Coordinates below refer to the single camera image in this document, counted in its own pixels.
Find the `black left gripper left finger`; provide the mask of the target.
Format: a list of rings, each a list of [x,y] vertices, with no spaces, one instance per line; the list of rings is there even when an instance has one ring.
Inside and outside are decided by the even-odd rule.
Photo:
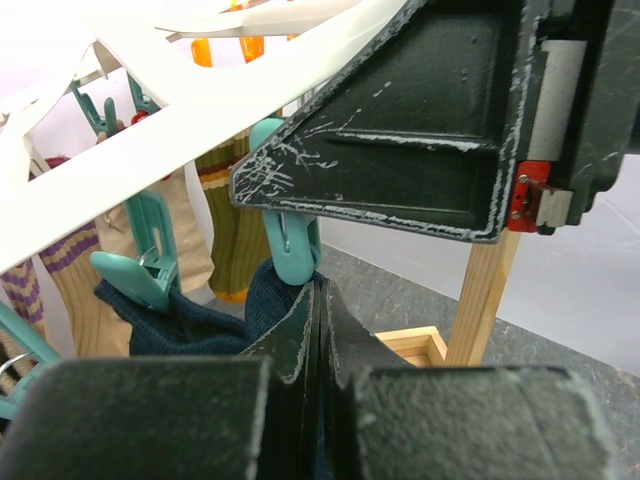
[[[64,361],[1,447],[5,479],[311,479],[318,288],[237,356]]]

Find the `navy blue sock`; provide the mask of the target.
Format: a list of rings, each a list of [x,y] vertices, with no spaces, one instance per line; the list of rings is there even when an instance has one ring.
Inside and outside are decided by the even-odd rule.
[[[236,355],[254,341],[243,320],[199,305],[175,288],[166,313],[132,301],[105,280],[94,294],[131,325],[132,356]]]

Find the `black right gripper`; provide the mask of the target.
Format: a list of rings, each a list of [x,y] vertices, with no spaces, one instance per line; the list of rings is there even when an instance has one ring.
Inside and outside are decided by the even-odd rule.
[[[579,225],[639,150],[639,4],[551,1],[537,42],[538,150],[516,168],[507,227],[551,235]]]

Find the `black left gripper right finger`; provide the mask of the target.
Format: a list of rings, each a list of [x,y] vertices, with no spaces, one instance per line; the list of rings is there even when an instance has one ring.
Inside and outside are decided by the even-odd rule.
[[[554,366],[416,367],[321,289],[328,461],[339,479],[621,479],[589,385]]]

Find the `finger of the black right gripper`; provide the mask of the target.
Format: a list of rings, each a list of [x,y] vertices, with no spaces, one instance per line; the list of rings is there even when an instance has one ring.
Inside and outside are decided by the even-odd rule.
[[[232,172],[243,206],[466,242],[506,223],[526,1],[409,1]]]

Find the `white oval sock hanger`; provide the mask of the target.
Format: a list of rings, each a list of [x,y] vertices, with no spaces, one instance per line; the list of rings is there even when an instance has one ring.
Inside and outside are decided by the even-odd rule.
[[[135,20],[85,9],[52,76],[28,92],[1,132],[1,266],[9,269],[335,76],[401,10],[398,1],[266,2],[187,19]],[[196,65],[168,41],[282,36],[278,51],[235,69]],[[94,50],[158,104],[139,125],[31,178],[28,134]]]

